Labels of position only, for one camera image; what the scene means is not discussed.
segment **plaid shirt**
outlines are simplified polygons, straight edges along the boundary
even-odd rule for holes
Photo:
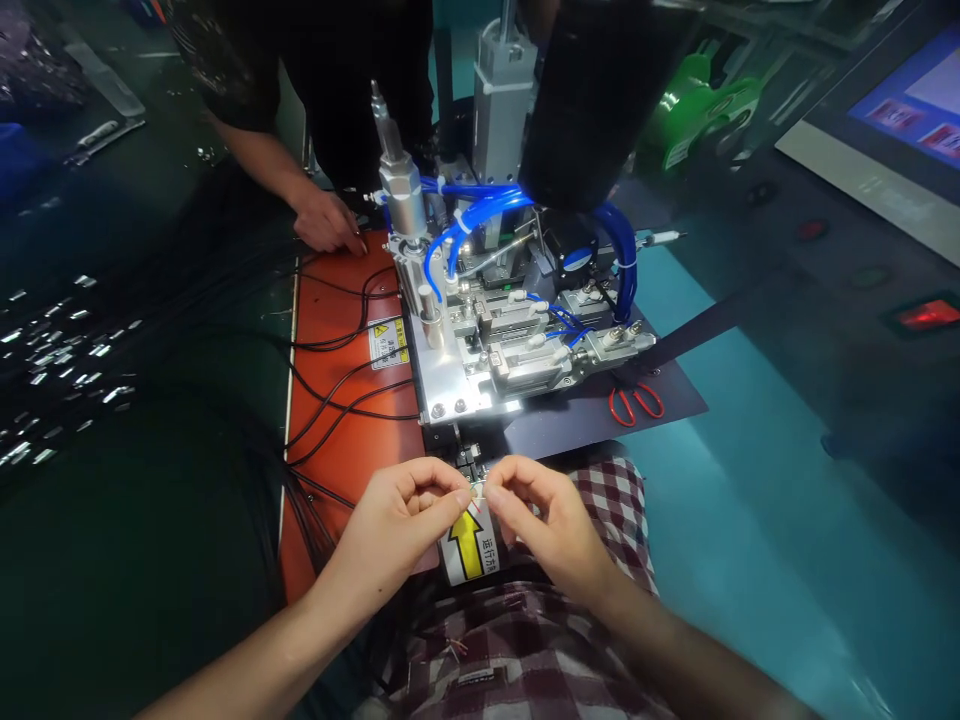
[[[633,463],[609,458],[570,478],[617,565],[656,595]],[[509,563],[536,561],[518,545]],[[630,676],[607,629],[548,582],[506,582],[415,607],[425,610],[407,642],[405,686],[392,709],[371,699],[355,717],[674,717]]]

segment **scissors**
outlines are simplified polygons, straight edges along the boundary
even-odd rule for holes
[[[644,400],[643,395],[637,392],[637,390],[631,390],[630,392],[633,394],[634,399],[638,403],[640,403],[640,407],[643,408],[643,411],[655,420],[662,418],[664,408],[663,408],[663,400],[660,399],[660,396],[657,395],[657,393],[655,393],[650,387],[648,387],[647,385],[644,385],[643,383],[637,383],[637,388],[639,390],[642,390],[644,393],[646,393],[650,397],[652,397],[654,400],[656,400],[656,403],[657,403],[655,409],[651,408],[649,405],[647,405],[647,401]],[[620,396],[620,402],[622,402],[623,406],[627,409],[627,417],[629,418],[629,420],[625,420],[624,418],[620,417],[620,413],[617,412],[617,406],[614,403],[614,400],[616,399],[617,395]],[[633,407],[630,405],[630,398],[625,391],[620,390],[618,388],[614,388],[613,390],[611,390],[608,404],[610,405],[610,414],[613,416],[614,420],[616,420],[618,423],[623,425],[623,427],[636,426],[637,417],[636,415],[633,414]]]

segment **orange work surface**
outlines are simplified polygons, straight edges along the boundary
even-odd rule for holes
[[[341,287],[359,292],[364,280],[381,268],[392,268],[393,260],[383,250],[386,233],[367,235],[369,254],[364,258],[338,253],[325,255],[311,262],[304,272]],[[396,273],[384,272],[367,287],[382,294],[397,289]],[[320,342],[354,332],[360,322],[363,299],[329,287],[308,277],[301,277],[295,305],[296,339],[300,343]],[[400,298],[392,295],[368,301],[367,322],[400,314]],[[329,396],[334,385],[350,370],[371,360],[368,333],[356,337],[346,347],[333,352],[296,350],[294,365],[310,386]],[[408,363],[374,370],[364,368],[350,377],[333,396],[333,401],[349,405],[362,395],[386,385],[411,379]],[[295,378],[291,379],[288,436],[295,437],[316,412],[320,401],[314,398]],[[357,406],[358,409],[387,415],[416,415],[418,412],[413,384],[403,385],[376,395]],[[337,421],[341,410],[328,406],[307,434],[289,451],[287,459],[296,462],[306,455]],[[325,488],[356,503],[360,500],[374,471],[424,454],[420,426],[416,420],[385,420],[349,414],[330,438],[307,462],[297,469]],[[350,517],[350,509],[319,492],[313,506],[327,530],[336,540]],[[283,572],[287,601],[294,602],[313,584],[315,575],[307,546],[289,498],[283,506],[280,537],[280,567]]]

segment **red switch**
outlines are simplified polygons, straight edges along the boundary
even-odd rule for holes
[[[813,242],[826,235],[829,229],[826,220],[807,220],[797,228],[797,239],[801,242]]]
[[[946,300],[932,300],[896,316],[896,321],[912,332],[923,332],[960,322],[960,310]]]

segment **monitor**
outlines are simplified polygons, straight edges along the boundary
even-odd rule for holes
[[[891,18],[776,148],[960,267],[960,3]]]

